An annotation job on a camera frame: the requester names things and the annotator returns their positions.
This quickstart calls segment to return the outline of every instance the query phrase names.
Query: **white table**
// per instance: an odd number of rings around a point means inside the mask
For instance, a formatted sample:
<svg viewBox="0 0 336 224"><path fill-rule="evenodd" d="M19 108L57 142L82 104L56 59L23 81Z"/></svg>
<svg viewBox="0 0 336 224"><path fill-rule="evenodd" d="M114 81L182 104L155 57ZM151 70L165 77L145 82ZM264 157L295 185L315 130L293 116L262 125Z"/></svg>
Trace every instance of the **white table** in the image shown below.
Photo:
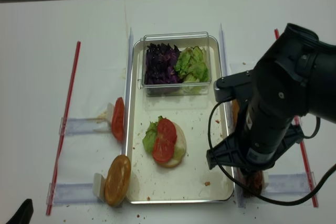
<svg viewBox="0 0 336 224"><path fill-rule="evenodd" d="M220 23L230 63L259 59L291 22L336 44L335 0L73 0L0 4L0 223L32 198L31 223L332 223L336 177L319 192L320 208L262 204L238 209L223 204L54 207L45 216L58 127L64 112L77 40L80 58L111 55L126 67L127 37L207 31L218 36ZM312 132L314 117L303 121ZM306 141L311 169L319 181L334 164L336 126L322 121L316 138Z"/></svg>

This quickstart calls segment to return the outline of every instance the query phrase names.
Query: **sliced tomato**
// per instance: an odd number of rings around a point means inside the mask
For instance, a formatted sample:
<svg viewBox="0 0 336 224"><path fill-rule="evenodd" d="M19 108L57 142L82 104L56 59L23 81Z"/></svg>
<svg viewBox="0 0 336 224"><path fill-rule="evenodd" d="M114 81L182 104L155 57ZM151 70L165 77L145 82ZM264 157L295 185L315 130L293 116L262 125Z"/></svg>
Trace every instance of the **sliced tomato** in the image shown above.
<svg viewBox="0 0 336 224"><path fill-rule="evenodd" d="M122 97L119 97L115 102L111 123L112 134L119 142L124 138L124 110L124 101L122 100Z"/></svg>
<svg viewBox="0 0 336 224"><path fill-rule="evenodd" d="M168 119L161 119L157 126L157 137L152 156L158 163L167 163L174 154L177 139L176 128Z"/></svg>
<svg viewBox="0 0 336 224"><path fill-rule="evenodd" d="M172 144L176 143L177 135L176 135L176 128L174 124L168 120L167 118L163 118L159 120L157 125L157 134L162 134L163 138L171 142Z"/></svg>

